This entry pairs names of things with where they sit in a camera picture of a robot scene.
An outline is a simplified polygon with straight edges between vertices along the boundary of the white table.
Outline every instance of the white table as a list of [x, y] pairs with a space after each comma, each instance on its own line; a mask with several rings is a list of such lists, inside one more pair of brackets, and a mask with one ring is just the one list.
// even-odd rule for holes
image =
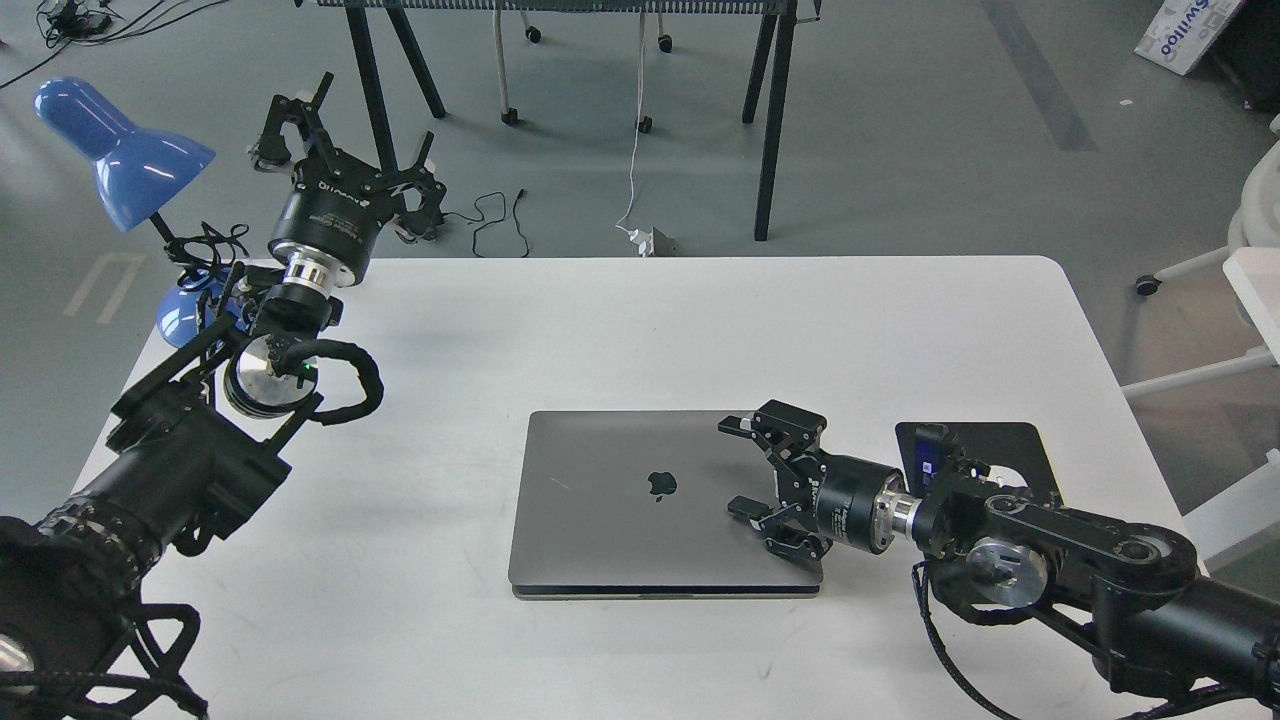
[[[1280, 352], [1280, 247], [1242, 247], [1222, 272], [1266, 342], [1253, 355], [1274, 365]], [[1267, 452], [1266, 465], [1188, 512], [1187, 525], [1211, 569], [1280, 539], [1280, 450]]]
[[[379, 260], [340, 295], [328, 334], [378, 359], [383, 407], [305, 428], [284, 451], [289, 480], [243, 529], [198, 559], [172, 553], [145, 583], [147, 600], [201, 611], [184, 674], [215, 717], [987, 716], [929, 650], [902, 541], [879, 557], [835, 548], [812, 600], [512, 597], [534, 410], [777, 397], [829, 419], [829, 451], [895, 465], [897, 421], [1027, 420], [1069, 503], [1183, 530], [1043, 258]], [[136, 375], [165, 354], [152, 337]], [[321, 378], [335, 404], [338, 375]], [[99, 448], [81, 482], [110, 460]], [[937, 618], [1010, 711], [1155, 705], [1110, 693], [1034, 623]], [[1228, 716], [1266, 714], [1215, 714]]]

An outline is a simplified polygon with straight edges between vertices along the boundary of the wheel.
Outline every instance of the wheel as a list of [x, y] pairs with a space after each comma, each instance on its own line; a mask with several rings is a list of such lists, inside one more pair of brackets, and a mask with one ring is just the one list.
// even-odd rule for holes
[[1156, 275], [1142, 275], [1133, 283], [1133, 288], [1138, 291], [1138, 295], [1147, 297], [1156, 295], [1156, 291], [1160, 290], [1160, 281], [1156, 279]]

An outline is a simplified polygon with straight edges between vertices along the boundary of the blue desk lamp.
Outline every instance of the blue desk lamp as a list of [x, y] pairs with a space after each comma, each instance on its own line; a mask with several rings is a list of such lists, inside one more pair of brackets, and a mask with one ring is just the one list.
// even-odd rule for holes
[[[111, 223], [128, 232], [151, 220], [166, 243], [174, 234], [160, 218], [160, 208], [196, 178], [214, 151], [170, 132], [141, 128], [115, 105], [74, 77], [40, 86], [36, 115], [93, 164], [97, 195]], [[186, 345], [198, 331], [198, 297], [205, 290], [221, 292], [221, 278], [191, 278], [172, 288], [156, 310], [156, 327], [174, 346]]]

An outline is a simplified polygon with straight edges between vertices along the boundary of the black table leg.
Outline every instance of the black table leg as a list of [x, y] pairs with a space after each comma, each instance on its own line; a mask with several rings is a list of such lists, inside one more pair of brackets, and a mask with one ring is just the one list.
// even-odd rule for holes
[[360, 85], [365, 88], [365, 105], [369, 108], [369, 124], [374, 129], [378, 163], [383, 172], [394, 172], [396, 146], [392, 142], [392, 126], [387, 119], [383, 83], [378, 79], [378, 60], [374, 59], [374, 40], [369, 36], [365, 9], [347, 8], [347, 26], [351, 28], [351, 47], [356, 51], [356, 65], [360, 68]]
[[435, 81], [431, 79], [431, 70], [426, 67], [426, 59], [422, 58], [422, 49], [417, 45], [417, 37], [413, 36], [413, 28], [408, 24], [408, 18], [404, 17], [403, 8], [387, 8], [387, 17], [392, 20], [392, 27], [396, 28], [396, 36], [399, 37], [401, 47], [404, 49], [404, 58], [408, 59], [408, 67], [413, 70], [413, 77], [417, 78], [417, 86], [422, 88], [422, 97], [426, 99], [426, 105], [431, 108], [431, 115], [436, 119], [444, 117], [444, 102], [440, 101], [440, 92], [435, 90]]
[[773, 28], [778, 24], [777, 15], [760, 18], [760, 35], [755, 38], [755, 58], [751, 60], [751, 79], [746, 83], [746, 101], [742, 102], [742, 123], [755, 122], [755, 106], [760, 101], [760, 86], [764, 85], [764, 67], [769, 63], [769, 44], [773, 42]]
[[769, 211], [773, 209], [773, 177], [778, 170], [778, 140], [782, 137], [782, 108], [787, 101], [791, 72], [791, 41], [796, 29], [797, 0], [787, 0], [773, 49], [773, 79], [769, 81], [769, 117], [764, 126], [764, 160], [760, 164], [760, 195], [755, 201], [755, 240], [769, 238]]

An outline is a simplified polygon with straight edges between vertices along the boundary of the silver laptop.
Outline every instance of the silver laptop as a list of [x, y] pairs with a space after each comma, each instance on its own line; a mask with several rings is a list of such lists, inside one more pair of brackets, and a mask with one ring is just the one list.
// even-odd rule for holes
[[818, 562], [771, 555], [727, 511], [776, 503], [732, 411], [544, 411], [529, 418], [508, 578], [521, 598], [797, 597]]

